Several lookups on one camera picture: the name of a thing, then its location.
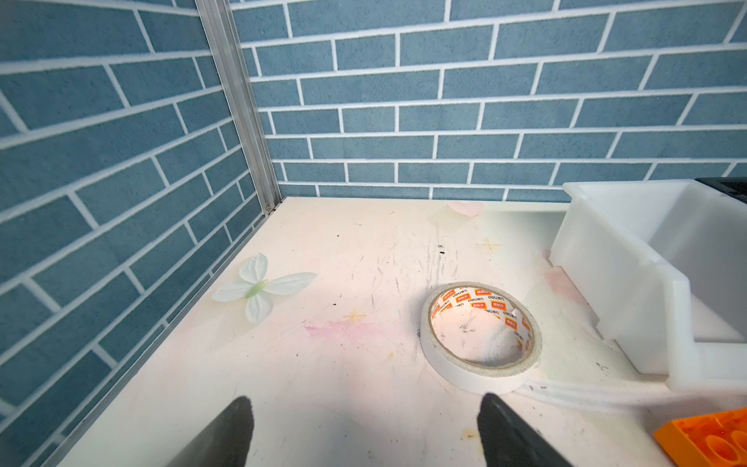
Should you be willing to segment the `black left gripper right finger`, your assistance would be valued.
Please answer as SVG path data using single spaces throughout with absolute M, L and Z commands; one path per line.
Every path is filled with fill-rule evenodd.
M 482 397 L 477 422 L 487 466 L 570 466 L 496 394 Z

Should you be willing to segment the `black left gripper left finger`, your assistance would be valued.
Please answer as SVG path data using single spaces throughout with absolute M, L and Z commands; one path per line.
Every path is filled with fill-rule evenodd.
M 179 451 L 167 466 L 244 466 L 254 426 L 250 399 L 238 397 Z

